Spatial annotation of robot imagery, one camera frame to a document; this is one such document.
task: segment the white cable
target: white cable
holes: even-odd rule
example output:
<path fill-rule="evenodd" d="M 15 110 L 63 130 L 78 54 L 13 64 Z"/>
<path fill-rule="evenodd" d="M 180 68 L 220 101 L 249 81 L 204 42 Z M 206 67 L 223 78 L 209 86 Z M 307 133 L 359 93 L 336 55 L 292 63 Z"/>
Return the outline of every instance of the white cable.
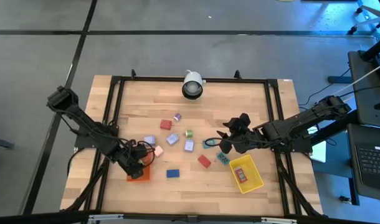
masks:
<path fill-rule="evenodd" d="M 363 75 L 361 78 L 359 78 L 359 79 L 358 79 L 358 80 L 356 80 L 355 82 L 353 82 L 353 83 L 351 83 L 351 84 L 347 85 L 347 86 L 346 86 L 346 87 L 344 87 L 343 89 L 336 91 L 336 92 L 335 92 L 335 93 L 333 93 L 332 95 L 337 95 L 339 92 L 343 91 L 344 89 L 346 89 L 346 88 L 347 88 L 347 87 L 349 87 L 349 86 L 352 86 L 352 85 L 354 85 L 355 83 L 359 82 L 360 80 L 362 80 L 362 79 L 366 78 L 368 75 L 372 74 L 373 72 L 375 72 L 375 71 L 376 71 L 376 70 L 378 70 L 378 69 L 380 69 L 380 66 L 378 66 L 377 68 L 375 68 L 375 69 L 371 70 L 369 73 L 367 73 L 367 74 Z"/>

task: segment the yellow bin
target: yellow bin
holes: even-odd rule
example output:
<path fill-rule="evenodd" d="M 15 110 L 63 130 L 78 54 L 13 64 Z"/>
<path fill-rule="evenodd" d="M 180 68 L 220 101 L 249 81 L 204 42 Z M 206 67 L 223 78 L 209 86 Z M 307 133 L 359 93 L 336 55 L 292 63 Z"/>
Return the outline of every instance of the yellow bin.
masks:
<path fill-rule="evenodd" d="M 260 177 L 257 167 L 255 166 L 250 155 L 246 155 L 233 161 L 230 161 L 229 164 L 241 193 L 245 194 L 247 192 L 250 192 L 251 190 L 255 190 L 264 185 L 264 182 Z M 247 180 L 243 183 L 241 183 L 238 180 L 237 175 L 234 171 L 234 169 L 238 167 L 240 167 L 243 170 L 244 175 L 247 178 Z"/>

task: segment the pink block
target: pink block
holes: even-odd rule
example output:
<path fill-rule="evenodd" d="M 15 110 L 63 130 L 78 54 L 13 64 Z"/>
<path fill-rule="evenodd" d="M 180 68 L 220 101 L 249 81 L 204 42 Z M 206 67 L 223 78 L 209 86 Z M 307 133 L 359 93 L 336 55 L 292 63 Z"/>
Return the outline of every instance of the pink block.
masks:
<path fill-rule="evenodd" d="M 160 155 L 162 155 L 163 152 L 164 152 L 164 151 L 163 151 L 163 149 L 162 149 L 160 146 L 155 147 L 154 154 L 155 154 L 157 157 L 160 156 Z"/>

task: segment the small cube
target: small cube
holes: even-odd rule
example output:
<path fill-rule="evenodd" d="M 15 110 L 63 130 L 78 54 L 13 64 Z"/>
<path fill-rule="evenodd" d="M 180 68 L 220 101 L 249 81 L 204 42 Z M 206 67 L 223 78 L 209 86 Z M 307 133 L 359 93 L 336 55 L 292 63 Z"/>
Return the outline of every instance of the small cube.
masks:
<path fill-rule="evenodd" d="M 163 152 L 164 152 L 164 151 L 163 151 L 163 148 L 161 148 L 161 146 L 157 146 L 157 147 L 155 147 L 154 154 L 155 154 L 157 157 L 159 157 L 160 155 L 162 155 Z"/>
<path fill-rule="evenodd" d="M 215 144 L 215 140 L 209 140 L 208 141 L 208 144 Z M 205 144 L 205 141 L 202 141 L 202 146 L 204 147 L 204 149 L 209 149 L 210 147 L 212 147 L 212 146 L 207 146 L 206 144 Z"/>
<path fill-rule="evenodd" d="M 209 165 L 211 164 L 210 160 L 208 160 L 204 155 L 201 155 L 198 157 L 198 161 L 205 167 L 208 168 Z"/>
<path fill-rule="evenodd" d="M 151 146 L 154 146 L 155 145 L 155 136 L 146 136 L 145 142 L 147 142 Z"/>
<path fill-rule="evenodd" d="M 223 154 L 223 152 L 219 153 L 217 155 L 217 158 L 225 165 L 228 165 L 229 162 L 230 162 L 230 159 L 227 158 L 227 156 L 225 156 L 225 154 Z"/>
<path fill-rule="evenodd" d="M 179 170 L 167 170 L 166 171 L 166 177 L 167 178 L 172 178 L 172 177 L 179 177 Z"/>
<path fill-rule="evenodd" d="M 161 124 L 159 125 L 159 128 L 170 130 L 171 126 L 172 126 L 172 121 L 161 120 Z"/>
<path fill-rule="evenodd" d="M 194 149 L 194 140 L 187 139 L 186 142 L 184 143 L 184 150 L 186 152 L 192 152 Z"/>
<path fill-rule="evenodd" d="M 241 169 L 241 167 L 234 168 L 234 172 L 240 183 L 244 183 L 245 181 L 247 181 L 247 178 L 245 177 L 244 171 Z"/>
<path fill-rule="evenodd" d="M 182 115 L 180 115 L 179 113 L 175 114 L 175 116 L 173 116 L 173 118 L 176 120 L 176 121 L 180 121 L 180 119 L 182 119 Z"/>
<path fill-rule="evenodd" d="M 172 146 L 179 141 L 179 136 L 177 134 L 171 134 L 166 138 L 166 140 Z"/>

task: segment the wooden table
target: wooden table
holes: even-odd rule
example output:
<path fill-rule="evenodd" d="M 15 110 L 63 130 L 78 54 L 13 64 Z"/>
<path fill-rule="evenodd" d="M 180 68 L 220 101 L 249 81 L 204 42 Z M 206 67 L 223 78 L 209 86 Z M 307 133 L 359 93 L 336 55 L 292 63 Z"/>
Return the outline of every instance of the wooden table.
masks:
<path fill-rule="evenodd" d="M 88 98 L 86 113 L 101 121 L 111 76 L 96 75 Z M 278 80 L 284 117 L 299 112 L 291 80 Z M 218 137 L 216 131 L 228 132 L 222 122 L 248 113 L 250 128 L 268 121 L 264 86 L 255 83 L 206 83 L 204 93 L 197 101 L 186 100 L 179 82 L 126 81 L 118 125 L 119 136 L 143 140 L 156 136 L 156 143 L 164 154 L 151 165 L 149 182 L 127 182 L 126 174 L 118 164 L 110 166 L 103 201 L 103 212 L 170 213 L 202 215 L 283 215 L 277 168 L 274 154 L 269 149 L 248 151 L 265 185 L 247 194 L 241 194 L 229 166 L 218 159 L 219 147 L 204 149 L 202 140 Z M 115 102 L 117 90 L 113 97 Z M 273 89 L 273 110 L 277 118 Z M 172 120 L 175 113 L 183 118 L 170 131 L 159 128 L 161 119 Z M 193 153 L 184 151 L 183 133 L 193 130 Z M 166 142 L 171 133 L 180 135 L 173 146 Z M 206 169 L 197 158 L 204 154 L 211 162 Z M 61 208 L 68 207 L 87 185 L 95 149 L 85 149 L 72 161 L 65 186 Z M 243 156 L 233 149 L 228 155 L 233 160 Z M 306 199 L 322 212 L 315 176 L 309 158 L 292 154 L 297 185 Z M 167 179 L 167 169 L 179 169 L 180 178 Z M 95 208 L 98 186 L 93 193 L 91 208 Z M 287 186 L 290 211 L 294 212 L 291 191 Z"/>

